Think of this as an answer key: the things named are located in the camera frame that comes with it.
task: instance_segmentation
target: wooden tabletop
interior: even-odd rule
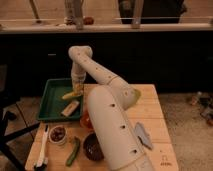
[[[85,85],[85,95],[96,86],[95,84]],[[164,120],[164,115],[158,100],[157,92],[154,85],[151,84],[132,84],[134,88],[141,91],[141,97],[137,104],[128,109],[127,115],[134,127],[136,122],[143,123],[146,131],[149,133],[151,141],[154,145],[152,151],[145,148],[147,155],[153,163],[156,171],[178,171],[176,156],[171,144],[167,126]],[[47,170],[71,170],[71,171],[105,171],[107,165],[105,161],[93,162],[87,159],[83,153],[82,144],[84,139],[90,134],[82,128],[79,122],[63,122],[63,123],[48,123],[50,128],[54,125],[64,124],[68,132],[68,141],[62,146],[51,144],[49,141],[46,146],[46,155],[48,157]],[[25,168],[33,170],[33,166],[38,160],[41,140],[44,132],[45,124],[41,123],[32,148],[30,150]],[[81,140],[80,152],[71,167],[65,166],[67,157],[73,150],[74,144],[70,142],[73,136],[77,136]]]

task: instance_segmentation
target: dark background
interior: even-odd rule
[[[155,84],[158,92],[213,90],[212,31],[2,34],[7,86],[42,95],[47,79],[70,77],[73,45],[91,46],[95,61],[129,83]]]

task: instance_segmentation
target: dark bowl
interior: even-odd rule
[[[85,155],[90,160],[100,161],[104,158],[95,133],[92,133],[86,137],[86,139],[84,140],[83,148]]]

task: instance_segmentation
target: green vegetable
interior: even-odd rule
[[[80,139],[78,137],[74,137],[74,141],[75,141],[75,147],[72,153],[70,154],[70,156],[67,158],[66,166],[72,165],[80,149]]]

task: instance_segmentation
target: green plastic tray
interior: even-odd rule
[[[72,115],[68,117],[61,115],[63,109],[71,102],[62,99],[64,94],[72,91],[71,85],[69,78],[47,80],[37,115],[38,121],[62,122],[80,119],[83,110],[83,96],[75,98],[80,102],[80,105]]]

